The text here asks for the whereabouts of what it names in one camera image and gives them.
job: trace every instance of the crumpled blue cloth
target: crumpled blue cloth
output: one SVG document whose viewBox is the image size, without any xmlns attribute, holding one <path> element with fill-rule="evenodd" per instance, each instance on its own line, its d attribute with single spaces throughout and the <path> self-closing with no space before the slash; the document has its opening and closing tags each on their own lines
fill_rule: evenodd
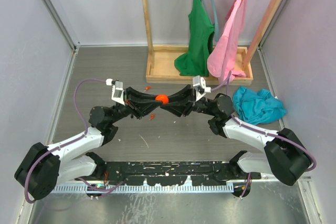
<svg viewBox="0 0 336 224">
<path fill-rule="evenodd" d="M 266 89 L 256 93 L 240 87 L 233 95 L 233 104 L 239 118 L 253 125 L 272 123 L 287 113 L 282 102 Z"/>
</svg>

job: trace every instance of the pink garment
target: pink garment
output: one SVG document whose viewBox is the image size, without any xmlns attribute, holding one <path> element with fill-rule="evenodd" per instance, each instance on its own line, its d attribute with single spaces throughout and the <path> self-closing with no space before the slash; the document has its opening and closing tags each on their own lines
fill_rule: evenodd
<svg viewBox="0 0 336 224">
<path fill-rule="evenodd" d="M 212 76 L 223 82 L 230 70 L 232 71 L 230 82 L 235 77 L 246 77 L 243 71 L 234 70 L 238 48 L 238 37 L 244 29 L 244 20 L 247 0 L 236 0 L 226 15 L 228 18 L 224 32 L 215 49 L 207 60 L 208 70 Z"/>
</svg>

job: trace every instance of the wooden clothes rack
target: wooden clothes rack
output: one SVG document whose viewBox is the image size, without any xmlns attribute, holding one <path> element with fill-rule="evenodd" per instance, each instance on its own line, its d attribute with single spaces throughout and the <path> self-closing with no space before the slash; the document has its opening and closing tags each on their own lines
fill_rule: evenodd
<svg viewBox="0 0 336 224">
<path fill-rule="evenodd" d="M 244 71 L 245 78 L 235 78 L 232 85 L 251 85 L 253 73 L 250 61 L 257 50 L 277 8 L 282 0 L 271 0 L 259 24 L 256 34 L 248 50 L 247 47 L 238 47 L 235 69 Z M 148 60 L 146 70 L 146 80 L 149 83 L 181 83 L 191 84 L 192 76 L 180 76 L 179 71 L 174 66 L 174 60 L 181 54 L 188 51 L 188 45 L 153 45 L 152 30 L 150 22 L 150 12 L 148 0 L 142 0 L 143 13 L 145 19 L 147 43 L 148 43 Z M 209 76 L 205 77 L 207 84 L 218 84 L 218 79 Z"/>
</svg>

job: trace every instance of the wooden tray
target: wooden tray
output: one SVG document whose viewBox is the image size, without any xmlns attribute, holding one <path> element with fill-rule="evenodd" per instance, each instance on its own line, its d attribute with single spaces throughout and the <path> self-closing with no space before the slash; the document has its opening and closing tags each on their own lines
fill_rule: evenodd
<svg viewBox="0 0 336 224">
<path fill-rule="evenodd" d="M 179 83 L 192 84 L 192 76 L 180 76 L 180 72 L 174 66 L 174 60 L 188 51 L 188 46 L 178 45 L 153 45 L 153 53 L 149 53 L 147 61 L 146 80 L 149 83 Z M 231 85 L 249 86 L 253 81 L 251 64 L 243 69 L 243 59 L 246 56 L 247 47 L 238 47 L 236 70 L 245 72 L 245 78 L 235 78 Z M 218 85 L 218 79 L 205 77 L 207 84 Z"/>
</svg>

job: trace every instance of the green cloth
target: green cloth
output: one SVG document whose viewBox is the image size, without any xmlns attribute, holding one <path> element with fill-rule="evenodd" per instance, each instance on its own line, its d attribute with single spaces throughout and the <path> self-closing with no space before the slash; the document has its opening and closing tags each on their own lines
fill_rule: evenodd
<svg viewBox="0 0 336 224">
<path fill-rule="evenodd" d="M 207 59 L 213 50 L 214 25 L 201 0 L 193 0 L 189 14 L 190 41 L 188 52 L 175 60 L 175 68 L 182 76 L 209 76 Z"/>
</svg>

